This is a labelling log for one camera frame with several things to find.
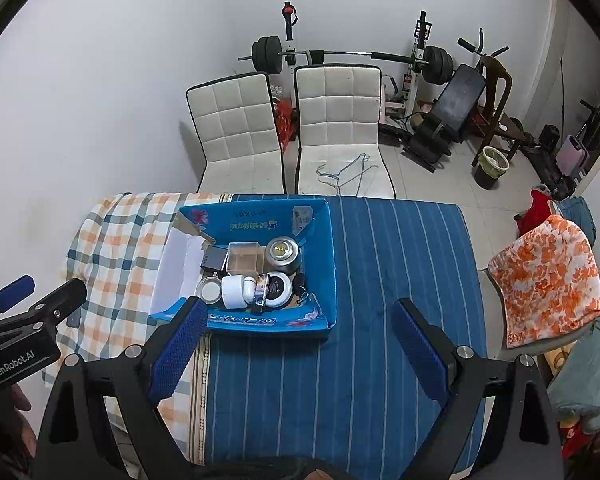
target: silver metal canister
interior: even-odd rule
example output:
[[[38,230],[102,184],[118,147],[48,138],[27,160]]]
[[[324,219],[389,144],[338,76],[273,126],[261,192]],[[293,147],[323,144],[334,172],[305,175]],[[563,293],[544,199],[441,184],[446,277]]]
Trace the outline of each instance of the silver metal canister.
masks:
[[[273,270],[284,272],[287,276],[296,272],[301,262],[300,247],[288,236],[273,238],[267,244],[264,256]]]

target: pink suitcase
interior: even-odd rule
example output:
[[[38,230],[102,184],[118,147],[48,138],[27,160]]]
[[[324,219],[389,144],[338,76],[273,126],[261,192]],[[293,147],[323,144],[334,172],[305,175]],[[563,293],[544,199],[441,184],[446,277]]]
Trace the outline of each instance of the pink suitcase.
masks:
[[[582,166],[589,156],[589,152],[582,143],[570,135],[555,156],[555,162],[564,176],[570,175],[573,170]]]

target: barbell bar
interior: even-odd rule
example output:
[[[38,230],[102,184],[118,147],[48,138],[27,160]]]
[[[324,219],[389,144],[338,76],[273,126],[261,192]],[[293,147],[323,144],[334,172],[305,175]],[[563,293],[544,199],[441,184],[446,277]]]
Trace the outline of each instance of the barbell bar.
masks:
[[[436,85],[447,83],[454,71],[454,62],[443,48],[427,45],[422,59],[411,56],[400,56],[385,52],[352,52],[349,50],[293,50],[283,51],[280,38],[264,36],[253,43],[251,55],[239,57],[238,61],[251,59],[253,67],[259,72],[279,74],[282,72],[283,58],[292,60],[292,56],[307,56],[310,64],[322,63],[324,54],[344,54],[346,56],[369,56],[371,59],[395,61],[399,63],[417,64],[424,81]]]

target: silver screw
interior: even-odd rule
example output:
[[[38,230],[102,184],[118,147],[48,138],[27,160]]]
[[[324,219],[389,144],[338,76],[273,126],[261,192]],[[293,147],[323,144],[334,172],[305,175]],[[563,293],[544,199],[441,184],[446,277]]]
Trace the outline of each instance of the silver screw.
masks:
[[[462,359],[471,359],[474,356],[474,349],[470,346],[462,345],[456,348],[456,353]]]
[[[536,364],[534,359],[528,354],[520,354],[519,359],[520,362],[525,366],[533,366],[534,364]]]
[[[80,361],[78,354],[70,354],[64,358],[64,364],[67,366],[75,366],[78,364],[78,361]]]
[[[141,353],[142,347],[140,345],[131,345],[125,349],[125,355],[127,357],[138,357]]]

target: blue gripper pad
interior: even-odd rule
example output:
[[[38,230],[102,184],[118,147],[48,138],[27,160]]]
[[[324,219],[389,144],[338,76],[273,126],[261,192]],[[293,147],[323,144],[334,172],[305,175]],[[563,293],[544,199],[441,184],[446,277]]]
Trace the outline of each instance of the blue gripper pad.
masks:
[[[148,391],[149,401],[154,406],[173,395],[184,368],[206,330],[206,316],[206,303],[196,298],[195,304],[154,361]]]
[[[12,306],[17,305],[27,296],[33,294],[35,286],[33,278],[25,274],[0,289],[0,313],[7,312]]]
[[[415,309],[415,312],[408,311],[408,307],[403,304],[405,300]],[[425,330],[432,327],[406,298],[396,301],[392,306],[391,323],[402,351],[407,356],[427,397],[444,406],[449,396],[449,370],[425,334]]]

